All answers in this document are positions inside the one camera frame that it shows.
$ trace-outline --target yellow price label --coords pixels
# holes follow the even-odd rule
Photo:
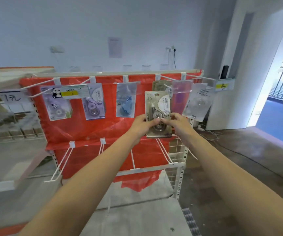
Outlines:
[[[222,90],[223,90],[223,89],[227,88],[228,85],[229,85],[229,84],[217,84],[217,85],[216,85],[216,89],[222,89]]]
[[[67,91],[67,92],[61,92],[61,95],[64,96],[72,96],[72,95],[78,95],[78,91]]]

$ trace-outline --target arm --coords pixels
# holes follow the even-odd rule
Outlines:
[[[218,194],[250,235],[283,235],[283,199],[258,179],[226,158],[202,138],[187,119],[173,114],[163,122],[198,158]]]
[[[79,235],[133,146],[159,121],[145,122],[145,115],[136,117],[124,135],[60,188],[19,236]]]

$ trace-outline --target forearm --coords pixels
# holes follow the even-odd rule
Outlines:
[[[190,149],[215,189],[249,234],[283,235],[283,199],[200,136]]]
[[[78,171],[22,230],[21,235],[79,235],[134,146],[136,137],[121,136]]]

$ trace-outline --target panda illustration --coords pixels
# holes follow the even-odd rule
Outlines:
[[[53,98],[61,98],[61,91],[60,89],[53,89]]]

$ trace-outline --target blue floor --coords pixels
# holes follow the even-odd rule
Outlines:
[[[283,103],[267,100],[256,127],[283,141]]]

